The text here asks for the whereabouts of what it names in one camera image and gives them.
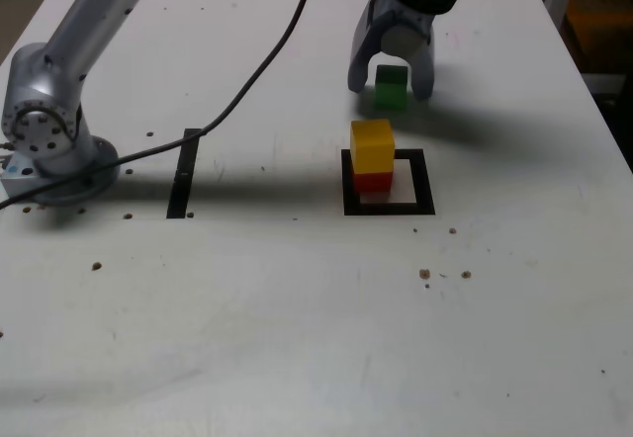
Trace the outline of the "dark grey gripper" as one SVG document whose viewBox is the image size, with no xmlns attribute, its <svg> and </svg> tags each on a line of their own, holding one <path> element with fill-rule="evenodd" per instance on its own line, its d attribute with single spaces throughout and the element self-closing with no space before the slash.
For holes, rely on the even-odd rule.
<svg viewBox="0 0 633 437">
<path fill-rule="evenodd" d="M 382 37 L 383 22 L 396 25 Z M 371 58 L 380 51 L 405 61 L 410 68 L 410 87 L 416 100 L 427 100 L 434 88 L 433 15 L 414 10 L 399 0 L 370 0 L 358 22 L 347 74 L 348 89 L 364 90 Z"/>
</svg>

